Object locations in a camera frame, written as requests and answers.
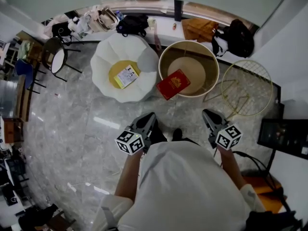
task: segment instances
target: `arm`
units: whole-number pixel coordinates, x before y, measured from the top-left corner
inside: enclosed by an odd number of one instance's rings
[[[124,168],[115,190],[115,196],[125,197],[135,201],[140,158],[143,150],[133,156],[127,156]]]
[[[217,145],[217,149],[221,155],[222,168],[226,171],[236,187],[240,190],[244,185],[246,185],[246,182],[241,175],[239,166],[237,165],[232,150],[225,150],[219,145]]]

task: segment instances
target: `white chair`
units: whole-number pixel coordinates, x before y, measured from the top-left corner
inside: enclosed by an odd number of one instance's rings
[[[137,63],[139,77],[124,89],[114,87],[109,81],[109,70],[118,61],[130,60]],[[101,41],[91,59],[92,81],[103,95],[121,103],[139,102],[148,98],[155,88],[158,56],[139,36],[112,34]]]

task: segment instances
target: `black and white marker cube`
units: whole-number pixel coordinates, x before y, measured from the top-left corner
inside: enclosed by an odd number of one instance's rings
[[[215,142],[222,148],[229,150],[239,143],[242,135],[243,133],[239,127],[233,124],[224,130],[219,131]]]
[[[115,142],[121,151],[129,155],[134,155],[144,147],[142,136],[127,130],[124,130],[123,133],[115,139]]]

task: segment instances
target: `hand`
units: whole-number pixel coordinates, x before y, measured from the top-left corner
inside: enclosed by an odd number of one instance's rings
[[[219,150],[221,156],[224,156],[224,157],[232,157],[233,156],[233,152],[232,152],[231,149],[226,150],[226,149],[222,148],[220,145],[217,145],[217,149]]]

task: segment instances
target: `person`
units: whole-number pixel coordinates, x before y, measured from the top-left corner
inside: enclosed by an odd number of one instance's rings
[[[28,211],[18,219],[19,226],[23,231],[42,230],[57,209],[58,207],[53,204],[43,210]]]
[[[183,139],[180,129],[169,142],[157,125],[153,133],[142,161],[142,151],[127,157],[92,231],[241,231],[251,211],[265,211],[231,150],[218,146],[220,167],[209,150]]]

